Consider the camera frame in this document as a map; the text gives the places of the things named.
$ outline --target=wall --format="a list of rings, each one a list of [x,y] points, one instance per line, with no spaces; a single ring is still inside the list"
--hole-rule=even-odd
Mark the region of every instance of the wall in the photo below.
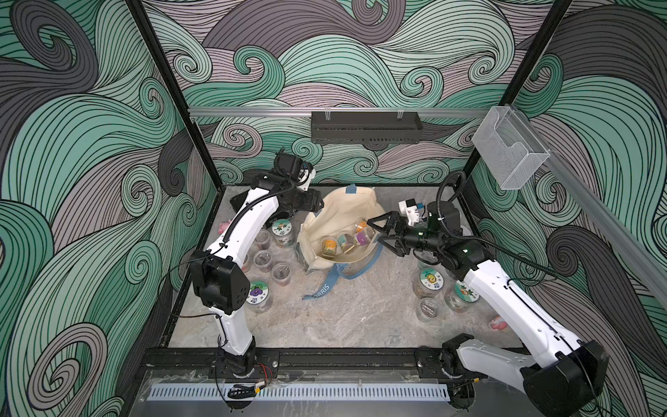
[[[2,415],[119,414],[215,190],[123,0],[0,3],[0,54]]]
[[[489,107],[551,1],[144,4],[191,106]],[[426,142],[370,150],[312,144],[306,118],[198,119],[227,183],[271,167],[281,147],[313,163],[317,182],[439,183],[464,166],[478,121],[425,121]]]
[[[667,267],[667,5],[617,3],[627,5],[593,7],[561,22],[516,105]],[[600,405],[614,416],[664,416],[667,313],[643,277],[625,266],[547,168],[519,191],[500,191],[481,162],[473,180],[466,199],[482,233],[559,274],[527,286],[529,294],[609,352]],[[532,284],[552,279],[498,257],[512,276]],[[597,414],[595,407],[586,414]]]

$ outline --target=bag handle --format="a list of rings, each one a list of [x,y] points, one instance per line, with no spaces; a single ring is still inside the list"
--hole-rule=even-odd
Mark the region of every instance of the bag handle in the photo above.
[[[322,287],[315,294],[311,296],[303,296],[302,299],[313,300],[315,298],[320,298],[322,296],[325,296],[334,287],[334,285],[338,281],[338,278],[353,280],[354,278],[364,275],[377,262],[381,253],[382,253],[382,246],[378,245],[378,249],[376,250],[375,255],[373,255],[373,259],[371,259],[371,261],[368,262],[366,266],[364,266],[362,269],[355,272],[354,274],[345,275],[345,273],[343,273],[343,270],[345,269],[347,264],[336,264],[332,266],[331,269],[329,270],[329,273],[327,274],[327,278],[324,280],[324,284],[322,284]]]

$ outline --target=plastic jar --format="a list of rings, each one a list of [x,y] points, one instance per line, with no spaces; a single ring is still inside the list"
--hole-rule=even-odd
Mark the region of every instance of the plastic jar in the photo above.
[[[241,267],[241,271],[243,271],[243,273],[246,274],[248,271],[250,271],[251,266],[252,262],[250,262],[249,256],[246,255],[245,260],[243,261],[243,266]]]
[[[291,280],[291,275],[289,274],[289,266],[287,264],[276,264],[271,269],[271,276],[273,277],[273,282],[279,286],[286,286]]]
[[[419,298],[435,297],[444,284],[445,279],[441,273],[433,268],[424,268],[412,280],[412,291]]]
[[[420,298],[417,300],[417,319],[423,323],[433,322],[442,314],[442,309],[438,302],[431,298]]]
[[[462,313],[480,299],[480,295],[470,289],[465,282],[456,281],[445,294],[445,303],[455,312]]]
[[[250,293],[245,300],[250,310],[256,313],[264,313],[273,304],[273,299],[269,292],[269,286],[264,281],[254,281],[250,283]]]
[[[354,236],[349,233],[341,233],[336,239],[340,252],[342,254],[350,253],[357,246],[357,242],[354,241]]]
[[[271,246],[271,235],[266,229],[261,229],[255,237],[255,247],[258,250],[266,250]]]
[[[327,259],[333,259],[336,256],[336,248],[338,243],[333,236],[322,238],[322,253],[321,256]]]
[[[364,228],[368,227],[368,223],[366,223],[366,220],[363,218],[358,218],[356,222],[354,222],[354,233],[358,233]]]
[[[262,272],[269,272],[272,267],[273,257],[268,251],[260,250],[255,254],[253,258],[253,263],[257,266]]]
[[[371,228],[366,227],[354,235],[354,242],[358,246],[366,246],[373,241],[374,236],[375,236],[375,231]]]
[[[288,248],[294,245],[295,234],[292,225],[287,219],[276,220],[271,226],[275,244],[279,248]]]

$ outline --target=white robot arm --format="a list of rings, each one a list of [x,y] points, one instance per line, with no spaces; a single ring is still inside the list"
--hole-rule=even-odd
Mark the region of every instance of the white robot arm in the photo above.
[[[262,225],[271,216],[285,209],[316,211],[321,209],[319,193],[308,190],[315,175],[305,169],[302,161],[283,155],[291,183],[298,181],[285,195],[276,194],[284,187],[283,178],[268,173],[259,178],[248,192],[241,210],[230,229],[215,240],[209,251],[195,251],[191,273],[195,294],[217,316],[221,348],[227,365],[240,376],[248,374],[254,365],[255,344],[245,321],[244,303],[249,282],[241,266]],[[408,208],[417,208],[413,200]],[[479,293],[509,324],[523,341],[528,354],[487,345],[470,335],[459,335],[443,344],[442,363],[446,372],[454,375],[479,372],[503,381],[523,392],[547,416],[570,415],[599,395],[604,383],[608,355],[595,341],[584,343],[573,332],[558,323],[519,285],[510,279],[491,253],[480,243],[444,234],[435,216],[435,202],[427,205],[426,228],[415,226],[418,219],[402,217],[398,212],[369,219],[369,226],[380,232],[379,243],[398,256],[413,250],[434,253],[438,261],[465,284]],[[244,207],[252,205],[252,210]],[[450,202],[444,205],[444,221],[449,231],[461,235],[460,214]],[[385,221],[385,226],[377,222]]]
[[[479,372],[505,382],[526,393],[546,416],[569,416],[593,400],[602,391],[608,363],[601,345],[584,343],[544,311],[479,238],[462,236],[460,214],[453,203],[441,201],[440,206],[438,210],[436,202],[427,205],[426,225],[415,226],[414,219],[399,212],[369,219],[368,225],[380,233],[378,242],[398,256],[410,254],[411,249],[432,252],[441,265],[491,304],[530,353],[515,353],[461,334],[443,343],[444,371],[451,376]]]
[[[216,315],[220,347],[235,373],[254,365],[254,339],[245,320],[249,282],[241,267],[260,229],[277,212],[323,207],[319,191],[308,189],[315,169],[300,158],[278,153],[274,169],[259,175],[227,231],[206,252],[194,251],[190,271],[195,295]]]

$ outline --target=gray marble surface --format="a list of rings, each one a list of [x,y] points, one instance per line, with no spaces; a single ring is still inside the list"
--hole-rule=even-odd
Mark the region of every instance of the gray marble surface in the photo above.
[[[218,225],[233,216],[229,198],[245,191],[247,187],[229,187],[225,192],[208,244],[218,237]],[[319,187],[323,194],[332,187]],[[425,204],[435,200],[435,187],[378,187],[376,193],[380,205],[386,210],[397,210],[398,202],[414,198]],[[446,190],[444,198],[451,195]],[[305,214],[293,219],[301,223]],[[462,217],[462,224],[467,221]],[[272,284],[268,273],[252,267],[247,276],[250,281],[263,280],[269,284],[273,298],[271,308],[261,314],[246,309],[247,325],[258,346],[266,348],[403,348],[417,346],[438,347],[442,342],[469,333],[481,341],[499,347],[521,346],[515,333],[507,328],[492,330],[488,322],[497,314],[485,301],[480,300],[464,313],[455,313],[444,303],[444,290],[436,299],[443,314],[431,324],[417,319],[418,299],[412,291],[412,280],[419,274],[417,259],[413,256],[399,258],[383,250],[377,263],[364,275],[354,280],[340,279],[333,290],[316,300],[302,300],[303,295],[316,292],[327,271],[305,275],[296,261],[293,248],[278,248],[272,244],[269,251],[275,259],[289,264],[291,282],[284,286]],[[445,289],[454,282],[445,275]],[[207,309],[190,287],[181,315],[206,313]],[[213,318],[180,318],[176,323],[169,346],[215,347],[217,326]]]

